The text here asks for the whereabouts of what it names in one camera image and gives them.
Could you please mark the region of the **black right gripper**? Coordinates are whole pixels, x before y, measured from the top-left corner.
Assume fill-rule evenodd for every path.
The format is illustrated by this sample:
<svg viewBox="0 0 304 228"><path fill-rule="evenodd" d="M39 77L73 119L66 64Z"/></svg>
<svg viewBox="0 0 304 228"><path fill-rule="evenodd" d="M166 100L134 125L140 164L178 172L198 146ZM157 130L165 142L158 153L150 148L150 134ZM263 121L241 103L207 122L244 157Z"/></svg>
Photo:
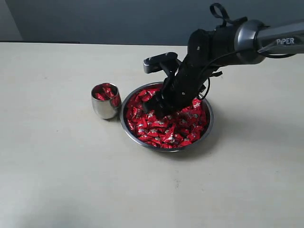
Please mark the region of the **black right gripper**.
<svg viewBox="0 0 304 228"><path fill-rule="evenodd" d="M209 71L204 67L195 66L190 57L186 56L175 77L168 85L163 86L160 94L143 102L144 112L147 114L154 111L156 117L162 119L189 106L209 78Z"/></svg>

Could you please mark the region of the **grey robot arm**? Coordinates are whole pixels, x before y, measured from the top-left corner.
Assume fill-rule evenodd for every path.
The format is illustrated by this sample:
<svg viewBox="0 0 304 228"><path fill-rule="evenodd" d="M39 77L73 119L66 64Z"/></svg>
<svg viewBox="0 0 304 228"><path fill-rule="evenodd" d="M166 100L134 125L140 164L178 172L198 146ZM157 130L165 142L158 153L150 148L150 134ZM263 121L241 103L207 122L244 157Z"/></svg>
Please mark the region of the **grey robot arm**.
<svg viewBox="0 0 304 228"><path fill-rule="evenodd" d="M164 71L167 77L160 91L143 103L143 109L163 118L189 106L205 81L220 75L221 67L255 65L265 58L291 57L303 51L302 20L273 27L249 20L213 31L198 29L191 34L182 61L174 52L144 60L147 74Z"/></svg>

